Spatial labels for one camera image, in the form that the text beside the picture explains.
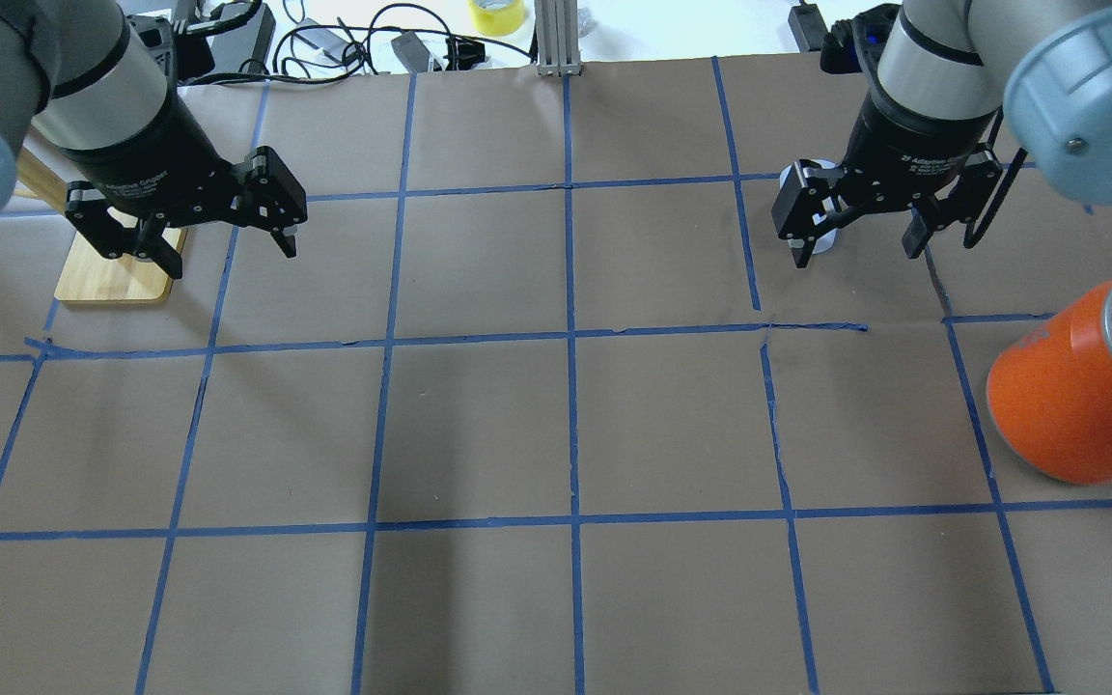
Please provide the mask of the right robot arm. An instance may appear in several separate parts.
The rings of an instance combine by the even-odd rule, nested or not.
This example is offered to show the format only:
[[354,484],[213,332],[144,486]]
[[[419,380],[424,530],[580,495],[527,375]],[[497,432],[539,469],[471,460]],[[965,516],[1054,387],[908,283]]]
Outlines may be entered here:
[[1069,201],[1112,206],[1112,1],[902,1],[835,24],[825,73],[868,80],[840,163],[800,159],[771,216],[807,267],[860,217],[910,212],[904,254],[972,249],[1027,159]]

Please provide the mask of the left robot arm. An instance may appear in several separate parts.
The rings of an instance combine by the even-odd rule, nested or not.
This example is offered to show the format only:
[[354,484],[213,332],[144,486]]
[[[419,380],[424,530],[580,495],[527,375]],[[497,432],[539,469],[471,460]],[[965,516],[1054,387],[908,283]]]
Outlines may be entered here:
[[150,43],[115,1],[0,1],[0,211],[34,130],[80,172],[61,210],[105,259],[157,264],[178,280],[181,255],[163,232],[214,221],[264,230],[294,257],[308,208],[290,167],[267,146],[226,161],[178,93],[188,71],[158,62],[260,9],[160,22]]

